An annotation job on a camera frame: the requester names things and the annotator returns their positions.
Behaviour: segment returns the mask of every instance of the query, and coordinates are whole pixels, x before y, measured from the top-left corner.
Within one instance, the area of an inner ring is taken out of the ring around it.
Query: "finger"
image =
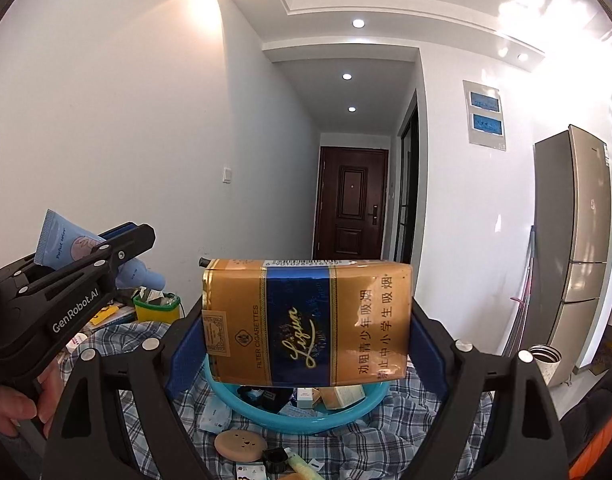
[[[16,437],[19,432],[17,431],[16,426],[12,423],[7,417],[0,415],[0,433],[3,433],[5,436]]]
[[[54,416],[51,416],[46,423],[43,425],[43,436],[48,438],[50,436],[50,430],[52,428],[52,421],[54,420]]]
[[[61,393],[64,390],[64,383],[61,380],[57,367],[52,368],[51,372],[41,383],[41,387],[43,391],[39,396],[37,413],[39,420],[45,424],[55,414]]]
[[[28,397],[8,386],[0,386],[0,416],[27,420],[37,416],[37,407]]]
[[[57,360],[53,359],[50,364],[48,365],[48,367],[41,372],[41,374],[39,375],[39,377],[37,377],[37,380],[39,381],[40,384],[43,384],[44,381],[55,372],[55,370],[57,370],[58,372],[58,367],[57,367]]]

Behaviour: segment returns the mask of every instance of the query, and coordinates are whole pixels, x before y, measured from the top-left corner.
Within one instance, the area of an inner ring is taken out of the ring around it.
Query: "tube of cream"
[[[78,225],[48,209],[34,262],[55,270],[61,269],[87,256],[93,247],[103,241],[105,240],[102,237],[81,229]],[[166,286],[166,279],[161,274],[147,269],[146,264],[137,258],[119,267],[115,281],[118,288],[145,286],[154,290],[164,290]]]

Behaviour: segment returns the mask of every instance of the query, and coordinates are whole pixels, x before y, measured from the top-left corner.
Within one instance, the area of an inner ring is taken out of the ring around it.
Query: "refrigerator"
[[[562,354],[567,380],[590,331],[606,273],[611,184],[606,144],[573,126],[535,143],[535,269],[522,347]]]

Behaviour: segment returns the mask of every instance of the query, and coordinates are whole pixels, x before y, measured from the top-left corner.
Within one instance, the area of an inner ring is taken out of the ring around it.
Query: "refrigerator door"
[[[560,318],[548,342],[561,352],[561,362],[547,386],[563,383],[573,371],[586,342],[598,303],[599,300],[590,300],[561,304]]]
[[[599,298],[605,272],[606,264],[570,264],[563,301],[577,303]]]
[[[573,151],[575,220],[571,260],[606,262],[611,228],[611,181],[605,145],[597,137],[568,127]]]

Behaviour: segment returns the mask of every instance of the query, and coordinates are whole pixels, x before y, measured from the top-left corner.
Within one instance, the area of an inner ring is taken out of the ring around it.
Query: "cardboard box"
[[[411,280],[393,262],[213,260],[202,312],[211,373],[250,386],[401,379]]]
[[[361,384],[320,388],[319,392],[327,410],[341,410],[366,397]]]

